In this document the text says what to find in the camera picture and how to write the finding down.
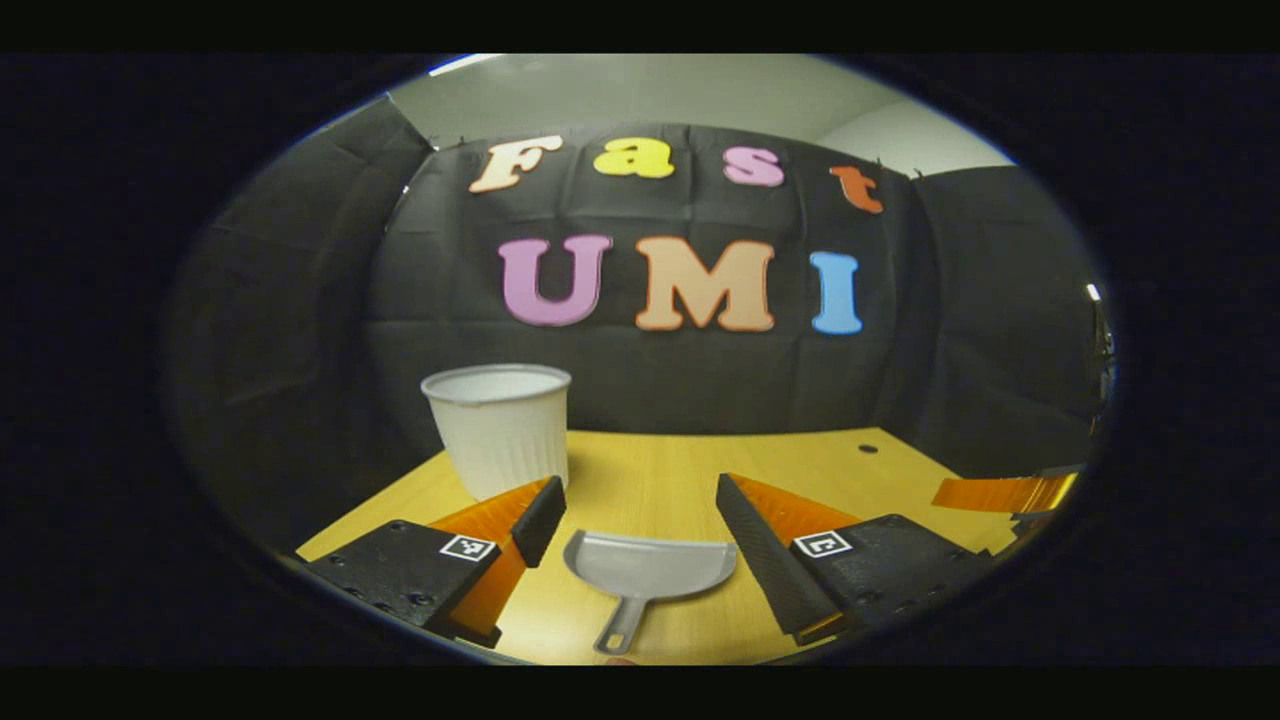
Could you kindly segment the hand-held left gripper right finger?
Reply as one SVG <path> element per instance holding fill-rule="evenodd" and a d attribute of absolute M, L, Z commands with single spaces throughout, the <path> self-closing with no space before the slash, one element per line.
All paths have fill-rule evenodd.
<path fill-rule="evenodd" d="M 716 506 L 780 629 L 799 646 L 900 626 L 995 565 L 991 552 L 904 515 L 858 519 L 733 473 L 719 475 Z"/>

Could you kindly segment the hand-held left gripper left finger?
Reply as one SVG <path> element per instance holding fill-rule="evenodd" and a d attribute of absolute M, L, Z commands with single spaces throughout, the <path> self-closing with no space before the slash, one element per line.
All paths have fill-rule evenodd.
<path fill-rule="evenodd" d="M 412 626 L 493 650 L 500 615 L 566 507 L 562 479 L 547 477 L 429 524 L 393 519 L 306 568 Z"/>

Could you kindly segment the white ribbed garbage bin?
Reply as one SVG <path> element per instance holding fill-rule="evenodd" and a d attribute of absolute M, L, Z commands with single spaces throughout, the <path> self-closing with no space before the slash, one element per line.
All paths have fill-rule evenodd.
<path fill-rule="evenodd" d="M 570 483 L 567 407 L 572 377 L 554 366 L 498 363 L 421 380 L 445 452 L 476 501 L 535 480 Z"/>

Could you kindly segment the grey dustpan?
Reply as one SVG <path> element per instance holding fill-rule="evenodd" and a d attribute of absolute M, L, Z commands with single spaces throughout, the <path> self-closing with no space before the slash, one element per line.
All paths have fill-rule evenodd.
<path fill-rule="evenodd" d="M 562 559 L 577 579 L 616 601 L 594 650 L 618 657 L 631 650 L 650 605 L 691 598 L 722 585 L 736 570 L 739 548 L 732 543 L 576 530 Z"/>

